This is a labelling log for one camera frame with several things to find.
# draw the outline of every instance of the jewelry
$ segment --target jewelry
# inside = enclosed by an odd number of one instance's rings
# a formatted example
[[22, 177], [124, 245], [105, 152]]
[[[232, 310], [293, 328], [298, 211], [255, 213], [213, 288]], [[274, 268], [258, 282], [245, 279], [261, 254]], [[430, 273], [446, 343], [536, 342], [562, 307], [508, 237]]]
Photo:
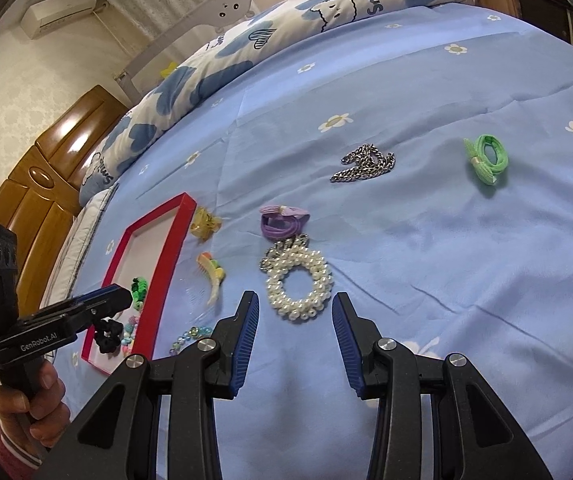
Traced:
[[196, 209], [193, 222], [189, 226], [192, 235], [198, 237], [201, 242], [209, 240], [213, 233], [220, 231], [222, 219], [209, 213], [206, 208], [200, 206]]
[[[495, 152], [495, 164], [484, 153], [485, 146], [490, 146]], [[506, 170], [509, 165], [509, 156], [502, 143], [493, 135], [481, 135], [473, 142], [465, 139], [465, 150], [476, 176], [487, 186], [495, 186], [498, 180], [496, 175]]]
[[300, 234], [309, 219], [308, 211], [288, 205], [265, 205], [260, 213], [262, 234], [273, 242]]
[[[291, 321], [307, 320], [324, 309], [324, 301], [331, 297], [333, 277], [320, 251], [307, 248], [305, 234], [276, 242], [260, 261], [260, 270], [266, 272], [268, 301], [280, 316], [289, 315]], [[303, 300], [292, 300], [284, 292], [282, 279], [295, 266], [303, 266], [313, 278], [313, 290]]]
[[142, 309], [144, 308], [144, 300], [146, 299], [146, 293], [148, 290], [148, 283], [144, 278], [134, 278], [131, 284], [131, 295], [133, 296], [133, 309], [139, 314], [139, 316], [131, 316], [128, 319], [128, 323], [124, 325], [124, 333], [122, 334], [122, 341], [120, 344], [122, 346], [122, 355], [126, 357], [131, 354], [133, 349], [133, 343], [135, 342], [135, 329], [140, 321], [140, 316], [142, 315]]
[[192, 340], [198, 341], [199, 339], [204, 339], [205, 337], [209, 337], [212, 333], [213, 329], [209, 326], [192, 326], [170, 346], [169, 355], [178, 355], [186, 343], [189, 343]]
[[395, 156], [393, 153], [383, 155], [373, 144], [363, 144], [344, 156], [341, 162], [342, 164], [355, 162], [356, 165], [334, 174], [331, 177], [332, 182], [367, 180], [389, 173], [395, 166]]
[[196, 262], [198, 262], [198, 265], [208, 276], [209, 281], [211, 282], [211, 295], [206, 302], [206, 306], [211, 306], [215, 301], [217, 301], [217, 297], [220, 294], [220, 284], [226, 276], [226, 273], [224, 272], [224, 269], [220, 267], [217, 260], [213, 259], [211, 253], [199, 254], [196, 258]]
[[120, 346], [122, 323], [114, 319], [100, 319], [93, 323], [95, 334], [93, 339], [100, 348], [101, 354], [113, 354]]

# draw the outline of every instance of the air conditioner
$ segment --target air conditioner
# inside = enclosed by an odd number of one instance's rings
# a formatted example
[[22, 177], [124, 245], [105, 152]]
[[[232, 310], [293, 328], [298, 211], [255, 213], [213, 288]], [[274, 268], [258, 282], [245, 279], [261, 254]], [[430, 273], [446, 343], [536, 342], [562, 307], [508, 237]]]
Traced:
[[96, 0], [45, 0], [28, 8], [20, 26], [33, 39], [52, 28], [92, 13], [95, 5]]

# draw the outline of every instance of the pink sleeve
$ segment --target pink sleeve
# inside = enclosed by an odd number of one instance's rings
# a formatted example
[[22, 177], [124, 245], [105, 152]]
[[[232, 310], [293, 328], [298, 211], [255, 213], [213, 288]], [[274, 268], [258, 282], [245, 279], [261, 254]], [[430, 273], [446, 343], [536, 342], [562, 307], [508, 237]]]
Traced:
[[0, 427], [0, 465], [12, 480], [31, 480], [40, 463], [18, 447]]

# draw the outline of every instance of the pearl bracelet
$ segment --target pearl bracelet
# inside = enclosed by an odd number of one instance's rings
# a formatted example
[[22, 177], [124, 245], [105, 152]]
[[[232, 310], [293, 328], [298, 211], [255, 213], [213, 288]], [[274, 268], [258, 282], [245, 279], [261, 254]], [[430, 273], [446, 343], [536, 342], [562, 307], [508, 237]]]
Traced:
[[[309, 237], [305, 234], [276, 242], [260, 262], [260, 270], [268, 275], [266, 293], [269, 303], [280, 316], [289, 314], [291, 321], [317, 316], [318, 311], [324, 309], [324, 301], [331, 297], [331, 270], [320, 251], [307, 248], [308, 242]], [[295, 266], [304, 267], [313, 278], [313, 290], [303, 300], [292, 300], [283, 289], [282, 279]]]

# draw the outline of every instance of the bed headboard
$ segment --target bed headboard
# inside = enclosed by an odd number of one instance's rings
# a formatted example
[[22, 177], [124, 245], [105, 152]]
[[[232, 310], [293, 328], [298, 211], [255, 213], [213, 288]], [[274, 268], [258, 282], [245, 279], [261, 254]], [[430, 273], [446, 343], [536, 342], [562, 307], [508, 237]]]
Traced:
[[18, 236], [18, 305], [39, 307], [73, 219], [90, 156], [126, 113], [101, 86], [86, 92], [28, 149], [0, 186], [0, 224]]

